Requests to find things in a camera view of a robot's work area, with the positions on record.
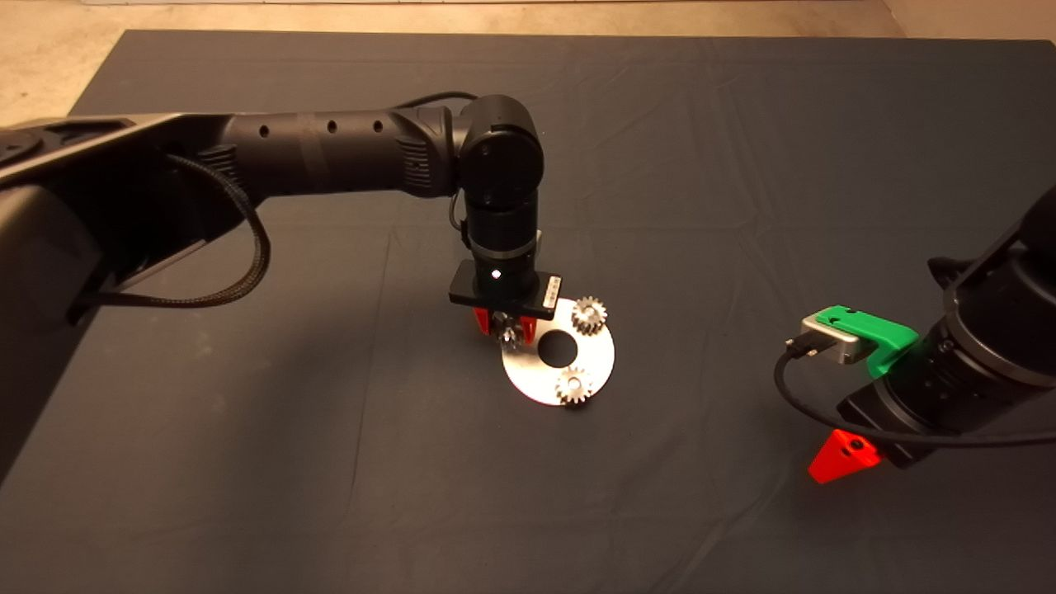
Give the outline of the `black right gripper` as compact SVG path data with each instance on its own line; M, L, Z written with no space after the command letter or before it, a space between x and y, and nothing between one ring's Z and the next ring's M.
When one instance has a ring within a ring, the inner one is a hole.
M879 377L847 395L837 404L837 413L846 422L861 427L912 437L953 437L902 405L886 379ZM897 469L910 469L936 450L934 446L867 440L845 430L833 429L808 466L808 476L826 484L859 471L873 469L883 457Z

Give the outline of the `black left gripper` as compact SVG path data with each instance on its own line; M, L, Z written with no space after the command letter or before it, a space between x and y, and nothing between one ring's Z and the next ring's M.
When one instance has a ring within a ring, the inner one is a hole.
M448 289L452 304L473 308L483 335L492 333L492 312L517 317L520 345L535 345L538 319L554 319L564 278L535 267L532 257L461 261Z

